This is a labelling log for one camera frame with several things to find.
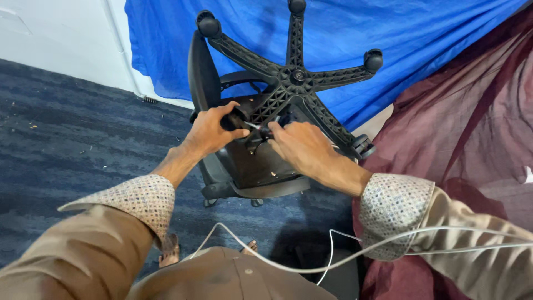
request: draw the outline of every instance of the patterned cuff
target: patterned cuff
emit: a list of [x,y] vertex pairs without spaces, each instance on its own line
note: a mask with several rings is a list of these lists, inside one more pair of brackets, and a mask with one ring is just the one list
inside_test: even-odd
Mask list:
[[[375,173],[361,197],[359,220],[364,248],[402,232],[417,229],[430,206],[435,183],[426,179]],[[395,260],[411,246],[415,234],[404,236],[366,254],[377,260]]]
[[165,241],[174,209],[174,187],[165,177],[145,175],[115,187],[67,203],[58,211],[87,209],[104,204],[126,212],[145,223],[159,237],[156,245]]

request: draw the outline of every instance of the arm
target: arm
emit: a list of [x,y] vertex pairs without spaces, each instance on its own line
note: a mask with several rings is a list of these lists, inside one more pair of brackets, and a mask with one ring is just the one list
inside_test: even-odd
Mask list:
[[249,133],[220,127],[235,105],[200,113],[182,145],[150,175],[61,207],[87,210],[52,226],[0,270],[3,298],[124,299],[152,242],[165,240],[174,189],[200,159]]
[[[507,221],[473,213],[465,204],[451,200],[431,181],[403,175],[371,174],[336,153],[313,125],[292,123],[283,129],[277,123],[270,123],[269,127],[275,137],[274,141],[269,141],[273,149],[298,171],[348,195],[361,196],[359,220],[364,226],[364,246],[416,228],[438,225],[486,228],[533,240],[533,233]],[[505,242],[517,241],[470,231],[429,231],[388,243],[367,256],[394,260],[409,249],[429,251]],[[532,247],[422,257],[474,299],[533,297]]]

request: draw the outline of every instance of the upside-down office chair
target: upside-down office chair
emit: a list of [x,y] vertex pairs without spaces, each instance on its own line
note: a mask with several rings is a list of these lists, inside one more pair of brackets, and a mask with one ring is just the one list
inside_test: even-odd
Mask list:
[[[210,11],[203,10],[196,17],[198,30],[192,37],[188,58],[189,87],[195,106],[191,122],[197,112],[234,100],[240,106],[225,116],[221,125],[227,130],[251,130],[248,137],[232,141],[200,162],[206,185],[201,191],[205,207],[215,205],[217,199],[229,197],[252,199],[252,205],[257,207],[265,198],[309,188],[309,179],[281,159],[268,143],[264,143],[265,137],[244,121],[266,126],[270,121],[290,115],[291,120],[318,126],[338,150],[351,159],[364,159],[375,150],[366,135],[350,134],[316,92],[372,78],[383,64],[381,50],[366,52],[363,65],[358,67],[308,71],[304,67],[302,49],[306,3],[305,0],[289,0],[288,6],[290,21],[284,66],[257,55],[223,34],[220,22]],[[213,48],[245,70],[219,76],[206,38]],[[264,82],[268,86],[261,91],[253,82]],[[259,94],[221,99],[223,90],[240,83],[250,83]]]

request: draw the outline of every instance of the left hand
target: left hand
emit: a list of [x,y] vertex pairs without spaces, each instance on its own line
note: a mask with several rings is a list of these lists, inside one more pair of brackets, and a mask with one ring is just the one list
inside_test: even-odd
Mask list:
[[248,129],[227,131],[220,126],[222,117],[229,114],[238,105],[237,102],[232,101],[227,105],[200,112],[183,143],[189,144],[202,157],[206,157],[208,154],[222,149],[234,139],[248,136],[250,134]]

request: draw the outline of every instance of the screwdriver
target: screwdriver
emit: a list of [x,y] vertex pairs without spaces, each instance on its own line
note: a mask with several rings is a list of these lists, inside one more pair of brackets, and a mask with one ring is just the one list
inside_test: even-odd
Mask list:
[[267,139],[273,139],[274,138],[274,135],[272,134],[272,131],[270,131],[270,129],[268,129],[268,127],[255,125],[255,124],[252,124],[252,123],[246,122],[246,121],[244,121],[244,123],[249,125],[252,128],[257,129],[259,131],[259,135],[261,136],[262,139],[267,140]]

